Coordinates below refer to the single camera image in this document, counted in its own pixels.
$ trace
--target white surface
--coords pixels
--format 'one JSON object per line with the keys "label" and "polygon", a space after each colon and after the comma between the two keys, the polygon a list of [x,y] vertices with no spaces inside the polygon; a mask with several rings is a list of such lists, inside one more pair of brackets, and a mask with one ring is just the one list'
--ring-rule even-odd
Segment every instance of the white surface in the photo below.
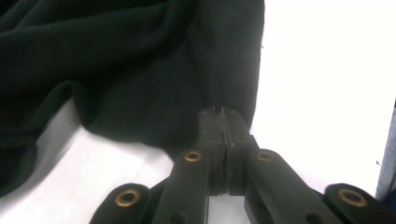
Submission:
{"label": "white surface", "polygon": [[[310,187],[375,194],[396,95],[395,22],[393,0],[266,2],[251,132]],[[70,104],[44,135],[32,178],[0,199],[1,223],[88,223],[115,187],[151,187],[172,168],[157,148],[85,132]],[[242,199],[211,197],[209,223],[248,223]]]}

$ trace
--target black cloth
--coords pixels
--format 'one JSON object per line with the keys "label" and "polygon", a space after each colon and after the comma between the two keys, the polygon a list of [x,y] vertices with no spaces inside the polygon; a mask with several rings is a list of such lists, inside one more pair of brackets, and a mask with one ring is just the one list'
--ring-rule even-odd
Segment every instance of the black cloth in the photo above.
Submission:
{"label": "black cloth", "polygon": [[35,167],[35,141],[73,97],[82,125],[175,157],[197,113],[249,126],[262,0],[7,0],[0,5],[0,195]]}

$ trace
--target gray fabric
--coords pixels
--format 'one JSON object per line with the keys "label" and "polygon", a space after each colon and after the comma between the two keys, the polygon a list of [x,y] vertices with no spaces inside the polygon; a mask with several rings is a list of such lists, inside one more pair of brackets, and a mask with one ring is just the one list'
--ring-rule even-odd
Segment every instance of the gray fabric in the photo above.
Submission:
{"label": "gray fabric", "polygon": [[396,109],[393,110],[375,197],[382,201],[394,189],[396,189]]}

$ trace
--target dark green fabric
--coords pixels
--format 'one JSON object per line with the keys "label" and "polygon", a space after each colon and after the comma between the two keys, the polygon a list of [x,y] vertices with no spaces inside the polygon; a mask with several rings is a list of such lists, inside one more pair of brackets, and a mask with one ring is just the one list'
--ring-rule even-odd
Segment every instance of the dark green fabric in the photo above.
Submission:
{"label": "dark green fabric", "polygon": [[172,157],[199,110],[250,125],[262,0],[7,0],[0,5],[0,195],[35,165],[35,140],[70,97],[83,126]]}

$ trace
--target wrinkled fabric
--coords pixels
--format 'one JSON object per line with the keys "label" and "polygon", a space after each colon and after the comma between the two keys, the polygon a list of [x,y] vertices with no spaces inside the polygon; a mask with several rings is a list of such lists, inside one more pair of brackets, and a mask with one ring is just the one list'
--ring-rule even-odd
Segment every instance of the wrinkled fabric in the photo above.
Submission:
{"label": "wrinkled fabric", "polygon": [[171,157],[205,107],[251,124],[263,1],[7,0],[0,16],[0,195],[32,173],[35,141],[70,97],[90,132]]}

